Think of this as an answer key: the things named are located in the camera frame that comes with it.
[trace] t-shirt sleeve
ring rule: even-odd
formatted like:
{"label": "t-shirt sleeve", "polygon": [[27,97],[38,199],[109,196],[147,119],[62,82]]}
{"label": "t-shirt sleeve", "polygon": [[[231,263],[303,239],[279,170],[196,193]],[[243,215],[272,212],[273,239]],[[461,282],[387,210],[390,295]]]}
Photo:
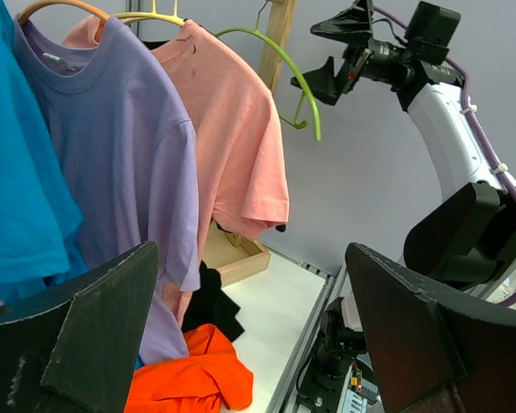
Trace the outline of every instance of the t-shirt sleeve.
{"label": "t-shirt sleeve", "polygon": [[195,131],[187,120],[163,135],[152,165],[148,239],[159,247],[160,280],[193,291],[200,286]]}
{"label": "t-shirt sleeve", "polygon": [[256,239],[289,216],[281,124],[271,96],[249,107],[237,131],[213,217],[224,230]]}

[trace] orange cloth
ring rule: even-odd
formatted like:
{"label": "orange cloth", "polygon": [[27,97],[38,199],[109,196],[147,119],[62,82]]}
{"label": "orange cloth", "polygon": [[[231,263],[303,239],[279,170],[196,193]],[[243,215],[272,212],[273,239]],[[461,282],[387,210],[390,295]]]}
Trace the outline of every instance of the orange cloth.
{"label": "orange cloth", "polygon": [[140,368],[125,413],[218,413],[252,404],[253,374],[213,325],[185,335],[189,357]]}

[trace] clothes hanger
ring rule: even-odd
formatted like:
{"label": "clothes hanger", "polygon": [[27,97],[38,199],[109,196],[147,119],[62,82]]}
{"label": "clothes hanger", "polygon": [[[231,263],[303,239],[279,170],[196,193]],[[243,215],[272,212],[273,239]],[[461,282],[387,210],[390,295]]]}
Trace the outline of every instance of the clothes hanger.
{"label": "clothes hanger", "polygon": [[28,18],[33,15],[36,11],[45,8],[46,6],[51,6],[54,4],[66,4],[68,6],[78,7],[79,9],[86,10],[92,15],[96,15],[104,22],[106,22],[110,15],[105,13],[102,10],[99,10],[95,6],[87,4],[85,2],[81,2],[80,0],[40,0],[39,2],[33,3],[24,9],[18,16],[17,21],[19,24],[23,25],[27,22]]}
{"label": "clothes hanger", "polygon": [[151,0],[151,11],[127,11],[114,15],[124,23],[141,22],[142,20],[162,20],[173,23],[176,26],[183,26],[184,21],[178,16],[178,0],[174,0],[174,11],[172,15],[164,15],[157,12],[157,0]]}
{"label": "clothes hanger", "polygon": [[302,88],[302,94],[300,95],[300,102],[298,104],[296,113],[294,115],[293,120],[288,120],[287,118],[283,116],[279,116],[284,122],[291,125],[292,127],[296,129],[303,129],[308,126],[307,120],[299,120],[300,112],[302,110],[302,106],[304,104],[304,98],[307,98],[310,102],[310,108],[311,112],[313,114],[313,123],[314,123],[314,129],[315,129],[315,135],[316,140],[321,141],[321,116],[319,115],[319,108],[317,107],[316,98],[313,96],[313,93],[311,92],[309,84],[304,79],[304,75],[302,72],[298,69],[296,64],[292,61],[291,57],[273,40],[271,40],[269,37],[267,37],[265,34],[263,34],[260,31],[260,16],[261,12],[266,8],[267,2],[264,3],[260,11],[258,12],[258,17],[256,18],[256,26],[254,29],[252,28],[227,28],[225,30],[222,30],[216,35],[218,37],[223,36],[224,34],[232,33],[232,32],[243,32],[252,34],[254,37],[257,37],[260,40],[265,41],[268,45],[270,45],[275,52],[277,52],[283,60],[285,60],[286,64],[291,69],[292,73],[294,73],[295,78],[300,83],[300,87]]}

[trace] purple t-shirt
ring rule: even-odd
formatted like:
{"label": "purple t-shirt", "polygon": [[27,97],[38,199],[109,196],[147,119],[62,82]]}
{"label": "purple t-shirt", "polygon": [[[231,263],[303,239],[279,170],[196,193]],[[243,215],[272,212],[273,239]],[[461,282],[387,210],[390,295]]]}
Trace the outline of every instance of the purple t-shirt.
{"label": "purple t-shirt", "polygon": [[187,356],[161,285],[199,288],[195,132],[164,69],[121,21],[92,49],[51,42],[15,25],[15,56],[36,95],[61,170],[82,210],[78,242],[96,268],[142,241],[160,251],[140,357]]}

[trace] wooden post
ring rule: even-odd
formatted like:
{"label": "wooden post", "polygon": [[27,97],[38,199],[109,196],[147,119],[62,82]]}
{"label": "wooden post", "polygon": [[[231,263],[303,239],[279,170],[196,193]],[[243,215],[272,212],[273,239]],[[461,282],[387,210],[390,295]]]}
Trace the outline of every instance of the wooden post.
{"label": "wooden post", "polygon": [[[269,0],[269,2],[272,3],[272,8],[266,36],[285,49],[297,0]],[[269,45],[264,45],[258,74],[273,94],[279,83],[282,63],[283,59],[280,55]]]}

